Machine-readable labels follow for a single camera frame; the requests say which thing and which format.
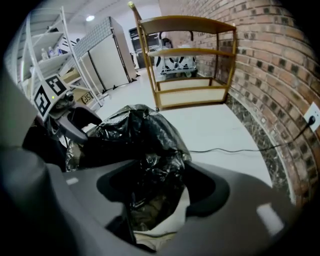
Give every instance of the wooden rack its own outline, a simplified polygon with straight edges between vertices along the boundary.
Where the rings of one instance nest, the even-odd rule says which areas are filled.
[[[135,17],[143,59],[148,73],[155,106],[170,108],[185,105],[224,102],[231,86],[237,54],[236,27],[213,19],[194,16],[161,16],[141,19],[133,2],[128,3]],[[216,35],[216,49],[205,48],[173,48],[149,52],[146,36],[152,33],[170,31],[194,31]],[[232,52],[219,50],[219,33],[233,32]],[[213,77],[176,78],[156,81],[151,57],[180,57],[216,55]],[[231,58],[231,67],[227,82],[219,81],[217,77],[218,56]]]

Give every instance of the white wall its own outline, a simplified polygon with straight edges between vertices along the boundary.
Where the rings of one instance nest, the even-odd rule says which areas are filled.
[[[135,3],[135,6],[142,19],[161,16],[158,1],[137,2]],[[129,34],[129,30],[136,27],[136,21],[134,13],[128,5],[122,4],[121,6],[110,7],[103,13],[99,13],[93,21],[86,23],[86,30],[90,31],[95,25],[99,24],[105,17],[108,16],[114,18],[122,26],[129,51],[133,53],[134,62],[138,68],[136,54]]]

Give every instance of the marble baseboard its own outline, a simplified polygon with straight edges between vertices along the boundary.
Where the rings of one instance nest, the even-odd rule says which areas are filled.
[[[273,147],[273,144],[264,129],[260,126],[260,124],[257,123],[250,112],[239,101],[228,94],[225,104],[231,109],[231,111],[248,130],[260,150]],[[281,162],[280,156],[277,153],[277,150],[273,148],[270,150],[261,151],[261,155],[268,169],[272,187],[290,197],[286,171]]]

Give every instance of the wooden shelf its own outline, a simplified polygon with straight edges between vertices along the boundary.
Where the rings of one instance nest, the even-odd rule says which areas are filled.
[[[147,34],[165,31],[195,31],[218,34],[236,30],[235,26],[217,20],[195,16],[160,16],[139,21]]]
[[[231,52],[225,52],[214,49],[204,49],[204,48],[174,48],[150,51],[147,53],[150,57],[164,56],[164,57],[179,57],[179,56],[198,56],[198,55],[223,55],[234,57],[235,55]]]

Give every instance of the black and white pattern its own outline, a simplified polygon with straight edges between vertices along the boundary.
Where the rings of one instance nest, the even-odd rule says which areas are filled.
[[[54,93],[59,96],[62,94],[67,88],[64,86],[64,84],[58,79],[58,77],[52,76],[45,80],[47,84],[50,86],[50,88],[54,91]]]
[[[73,47],[75,55],[77,57],[83,56],[87,51],[91,50],[111,34],[110,17],[106,17],[101,23],[94,26],[93,29]]]
[[[40,86],[38,92],[35,95],[34,103],[42,117],[44,117],[50,106],[50,101],[42,85]]]

